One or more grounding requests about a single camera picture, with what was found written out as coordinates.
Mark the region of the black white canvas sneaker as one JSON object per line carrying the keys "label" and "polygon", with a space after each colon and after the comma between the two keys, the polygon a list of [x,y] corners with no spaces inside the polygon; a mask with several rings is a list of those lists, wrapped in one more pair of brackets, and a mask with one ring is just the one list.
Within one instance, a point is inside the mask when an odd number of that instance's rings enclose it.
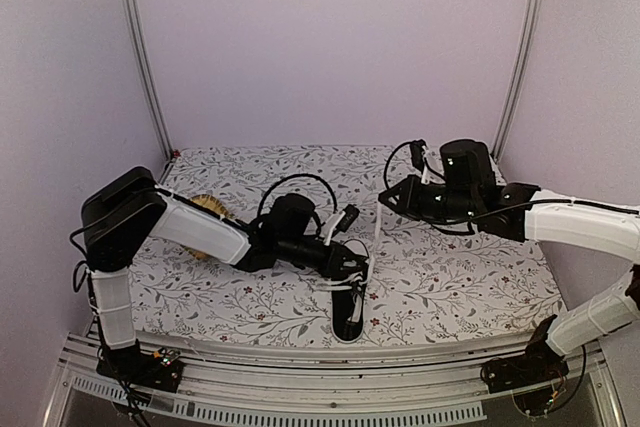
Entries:
{"label": "black white canvas sneaker", "polygon": [[[323,290],[331,294],[331,329],[334,336],[343,343],[354,343],[360,339],[364,329],[364,304],[366,289],[372,278],[375,255],[360,239],[348,239],[337,243],[354,248],[363,246],[369,252],[369,275],[366,281],[340,281],[325,278]],[[358,263],[347,263],[353,268]]]}

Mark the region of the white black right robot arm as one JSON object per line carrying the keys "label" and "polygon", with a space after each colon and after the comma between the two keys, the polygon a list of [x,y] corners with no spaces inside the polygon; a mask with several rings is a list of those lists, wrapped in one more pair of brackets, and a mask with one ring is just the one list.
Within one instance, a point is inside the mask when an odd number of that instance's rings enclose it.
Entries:
{"label": "white black right robot arm", "polygon": [[439,170],[427,159],[425,141],[407,145],[414,173],[386,183],[378,196],[397,215],[445,232],[464,225],[469,234],[573,247],[629,264],[609,287],[537,327],[517,362],[524,382],[539,382],[554,369],[556,358],[638,321],[638,208],[563,195],[531,183],[499,183],[481,141],[443,144]]}

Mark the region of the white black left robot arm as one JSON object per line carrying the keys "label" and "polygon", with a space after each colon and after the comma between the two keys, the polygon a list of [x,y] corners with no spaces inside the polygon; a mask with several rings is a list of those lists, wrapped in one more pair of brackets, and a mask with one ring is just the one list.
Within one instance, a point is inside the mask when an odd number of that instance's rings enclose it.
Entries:
{"label": "white black left robot arm", "polygon": [[129,269],[152,241],[199,251],[235,270],[255,273],[278,262],[316,272],[331,295],[331,328],[342,342],[364,330],[369,257],[335,240],[359,215],[347,205],[321,220],[312,200],[289,192],[261,201],[256,216],[239,220],[215,212],[159,184],[135,167],[93,194],[81,207],[81,252],[88,270],[103,342],[111,366],[128,381],[148,373],[146,355],[134,348]]}

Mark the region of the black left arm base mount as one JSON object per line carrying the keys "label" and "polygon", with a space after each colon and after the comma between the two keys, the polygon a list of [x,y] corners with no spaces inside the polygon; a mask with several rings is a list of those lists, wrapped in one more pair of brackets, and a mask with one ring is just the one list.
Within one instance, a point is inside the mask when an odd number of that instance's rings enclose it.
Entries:
{"label": "black left arm base mount", "polygon": [[144,353],[136,343],[120,349],[102,347],[96,372],[123,384],[176,393],[184,367],[179,350],[162,347]]}

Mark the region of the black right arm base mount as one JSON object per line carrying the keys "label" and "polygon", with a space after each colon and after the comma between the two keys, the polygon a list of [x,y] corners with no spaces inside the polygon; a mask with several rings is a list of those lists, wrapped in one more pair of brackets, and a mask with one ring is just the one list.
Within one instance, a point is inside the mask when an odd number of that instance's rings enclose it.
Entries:
{"label": "black right arm base mount", "polygon": [[569,373],[564,355],[557,354],[547,343],[551,324],[556,319],[557,315],[552,315],[536,327],[522,354],[494,358],[482,364],[480,379],[490,393],[561,379]]}

